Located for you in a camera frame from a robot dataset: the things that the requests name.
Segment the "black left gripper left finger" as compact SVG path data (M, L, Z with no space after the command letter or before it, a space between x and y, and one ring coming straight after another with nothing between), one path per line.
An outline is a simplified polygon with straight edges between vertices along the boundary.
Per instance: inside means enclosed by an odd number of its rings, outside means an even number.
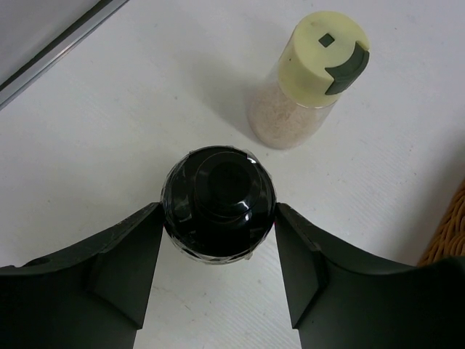
M145 320L163 233L151 203L23 266L1 269L3 348L132 348Z

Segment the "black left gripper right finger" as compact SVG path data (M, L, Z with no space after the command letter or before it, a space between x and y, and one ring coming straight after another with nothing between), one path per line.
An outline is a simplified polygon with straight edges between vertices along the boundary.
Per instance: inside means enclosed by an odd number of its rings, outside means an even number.
M278 204L275 233L303 348L462 348L464 259L413 267L378 257Z

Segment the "black-top spice grinder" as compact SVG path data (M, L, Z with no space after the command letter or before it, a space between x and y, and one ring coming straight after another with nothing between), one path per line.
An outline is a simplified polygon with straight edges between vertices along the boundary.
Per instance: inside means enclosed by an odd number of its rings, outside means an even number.
M175 247L210 265L248 259L273 227L277 204L267 170L252 153L215 145L189 152L161 191Z

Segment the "yellow-lid spice shaker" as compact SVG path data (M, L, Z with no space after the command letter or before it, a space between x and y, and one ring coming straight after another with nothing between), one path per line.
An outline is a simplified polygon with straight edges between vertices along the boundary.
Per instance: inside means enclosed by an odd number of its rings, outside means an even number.
M252 98L251 130L274 149L301 145L366 69L369 57L368 37L353 19L335 11L307 15Z

